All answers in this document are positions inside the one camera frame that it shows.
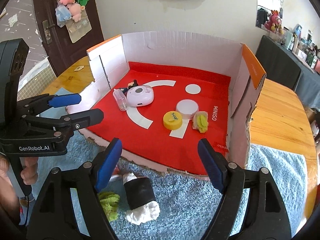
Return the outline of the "person's left hand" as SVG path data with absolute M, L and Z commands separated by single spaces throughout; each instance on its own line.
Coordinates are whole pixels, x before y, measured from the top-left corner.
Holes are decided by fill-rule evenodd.
M 33 185 L 38 178 L 37 166 L 38 157 L 27 157 L 24 159 L 25 168 L 21 172 L 21 178 L 25 185 Z M 1 204 L 4 207 L 13 209 L 19 204 L 18 197 L 10 182 L 7 172 L 9 170 L 8 160 L 1 154 Z

